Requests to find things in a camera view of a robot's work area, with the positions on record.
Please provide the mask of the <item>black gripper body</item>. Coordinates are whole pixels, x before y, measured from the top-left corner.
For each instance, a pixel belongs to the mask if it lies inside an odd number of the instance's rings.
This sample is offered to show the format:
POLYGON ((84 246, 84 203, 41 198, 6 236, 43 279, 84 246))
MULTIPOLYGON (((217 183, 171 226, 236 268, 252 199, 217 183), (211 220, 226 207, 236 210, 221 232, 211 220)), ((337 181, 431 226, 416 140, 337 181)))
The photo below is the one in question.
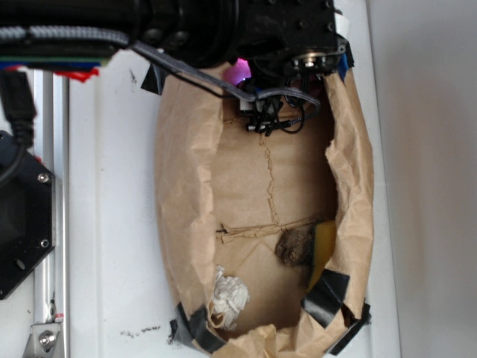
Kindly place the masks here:
POLYGON ((347 53, 349 24, 334 1, 239 1, 227 62, 271 78, 328 75, 347 53))

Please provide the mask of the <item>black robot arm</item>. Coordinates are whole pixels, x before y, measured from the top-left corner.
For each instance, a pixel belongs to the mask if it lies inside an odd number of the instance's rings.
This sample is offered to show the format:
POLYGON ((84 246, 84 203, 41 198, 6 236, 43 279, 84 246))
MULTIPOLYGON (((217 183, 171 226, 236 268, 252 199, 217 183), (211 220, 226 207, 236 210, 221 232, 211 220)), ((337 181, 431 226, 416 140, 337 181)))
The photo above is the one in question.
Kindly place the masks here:
POLYGON ((119 45, 84 32, 100 28, 196 68, 243 59, 256 76, 329 74, 348 50, 342 18, 332 1, 3 1, 1 58, 109 57, 119 45), (82 33, 53 34, 62 26, 82 33))

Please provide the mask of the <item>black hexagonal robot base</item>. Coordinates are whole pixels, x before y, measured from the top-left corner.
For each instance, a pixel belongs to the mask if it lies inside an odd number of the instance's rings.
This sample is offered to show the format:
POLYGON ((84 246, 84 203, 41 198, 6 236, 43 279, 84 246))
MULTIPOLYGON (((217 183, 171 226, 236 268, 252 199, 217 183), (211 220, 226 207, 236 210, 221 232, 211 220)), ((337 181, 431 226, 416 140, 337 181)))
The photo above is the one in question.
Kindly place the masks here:
POLYGON ((53 240, 53 174, 26 153, 16 177, 1 187, 1 299, 48 256, 53 240))

